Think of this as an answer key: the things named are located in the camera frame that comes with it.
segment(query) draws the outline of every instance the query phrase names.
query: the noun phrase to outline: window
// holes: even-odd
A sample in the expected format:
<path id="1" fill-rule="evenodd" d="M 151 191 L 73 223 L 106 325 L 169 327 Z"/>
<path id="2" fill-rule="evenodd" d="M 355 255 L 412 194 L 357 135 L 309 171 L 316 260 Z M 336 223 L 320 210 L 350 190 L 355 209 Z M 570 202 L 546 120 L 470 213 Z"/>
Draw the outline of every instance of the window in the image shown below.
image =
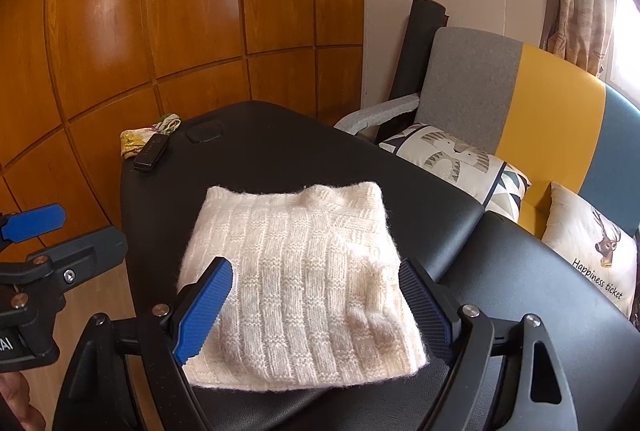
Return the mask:
<path id="1" fill-rule="evenodd" d="M 640 12 L 633 0 L 616 0 L 604 80 L 640 107 Z"/>

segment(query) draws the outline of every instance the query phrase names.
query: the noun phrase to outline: blue textured pad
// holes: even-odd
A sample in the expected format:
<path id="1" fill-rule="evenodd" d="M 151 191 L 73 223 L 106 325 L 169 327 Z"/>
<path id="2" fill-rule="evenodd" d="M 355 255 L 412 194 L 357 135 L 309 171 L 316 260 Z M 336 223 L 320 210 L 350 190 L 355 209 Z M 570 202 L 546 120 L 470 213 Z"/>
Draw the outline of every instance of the blue textured pad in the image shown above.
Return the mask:
<path id="1" fill-rule="evenodd" d="M 422 342 L 437 358 L 449 361 L 453 354 L 453 333 L 449 320 L 407 260 L 400 264 L 398 280 L 402 295 L 418 325 Z"/>
<path id="2" fill-rule="evenodd" d="M 231 290 L 233 278 L 231 264 L 224 260 L 197 294 L 178 324 L 174 357 L 180 366 L 202 350 L 202 345 Z"/>
<path id="3" fill-rule="evenodd" d="M 12 215 L 0 231 L 3 239 L 20 243 L 59 229 L 65 224 L 65 219 L 65 210 L 58 204 L 52 204 Z"/>

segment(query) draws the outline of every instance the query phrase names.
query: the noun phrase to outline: wooden floor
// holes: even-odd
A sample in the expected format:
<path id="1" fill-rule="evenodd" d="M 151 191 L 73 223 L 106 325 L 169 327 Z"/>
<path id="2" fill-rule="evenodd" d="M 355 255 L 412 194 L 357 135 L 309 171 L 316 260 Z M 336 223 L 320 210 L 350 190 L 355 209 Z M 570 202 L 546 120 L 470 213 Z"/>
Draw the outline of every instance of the wooden floor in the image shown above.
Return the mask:
<path id="1" fill-rule="evenodd" d="M 54 338 L 60 347 L 59 360 L 50 366 L 24 372 L 31 386 L 31 403 L 47 420 L 47 431 L 51 429 L 60 386 L 71 355 L 87 321 L 97 312 L 105 312 L 111 319 L 134 316 L 127 269 L 124 264 L 66 294 L 66 307 L 58 314 L 54 329 Z M 128 363 L 136 397 L 147 427 L 150 431 L 161 429 L 148 385 L 146 385 L 142 361 L 139 357 L 132 357 Z"/>

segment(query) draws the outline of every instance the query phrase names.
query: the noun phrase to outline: deer illustration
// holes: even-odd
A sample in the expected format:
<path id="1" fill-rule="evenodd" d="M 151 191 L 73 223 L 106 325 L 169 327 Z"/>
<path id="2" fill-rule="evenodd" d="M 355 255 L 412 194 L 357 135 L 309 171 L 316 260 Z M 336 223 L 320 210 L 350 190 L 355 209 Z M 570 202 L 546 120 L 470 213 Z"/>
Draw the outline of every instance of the deer illustration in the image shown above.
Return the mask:
<path id="1" fill-rule="evenodd" d="M 613 262 L 613 251 L 616 250 L 618 246 L 618 242 L 622 237 L 622 231 L 620 228 L 616 227 L 615 224 L 611 224 L 613 226 L 613 234 L 614 239 L 611 239 L 607 236 L 607 230 L 604 228 L 604 223 L 602 221 L 602 215 L 593 207 L 591 208 L 591 212 L 593 213 L 593 217 L 596 219 L 600 229 L 602 230 L 602 239 L 598 243 L 596 243 L 596 251 L 602 255 L 600 259 L 600 266 L 609 268 Z"/>

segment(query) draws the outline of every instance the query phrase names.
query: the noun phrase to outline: sofa armrest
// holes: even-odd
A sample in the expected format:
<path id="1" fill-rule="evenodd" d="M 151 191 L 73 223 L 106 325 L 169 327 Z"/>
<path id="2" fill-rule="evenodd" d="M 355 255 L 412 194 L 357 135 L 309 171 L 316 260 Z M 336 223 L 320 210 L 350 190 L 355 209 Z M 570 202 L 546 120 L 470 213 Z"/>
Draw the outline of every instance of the sofa armrest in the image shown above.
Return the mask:
<path id="1" fill-rule="evenodd" d="M 376 104 L 368 108 L 363 108 L 357 112 L 353 112 L 348 116 L 344 116 L 340 121 L 335 123 L 334 128 L 355 135 L 360 130 L 364 130 L 369 126 L 379 126 L 383 122 L 390 121 L 400 114 L 414 111 L 420 103 L 419 94 L 411 94 L 386 103 Z"/>

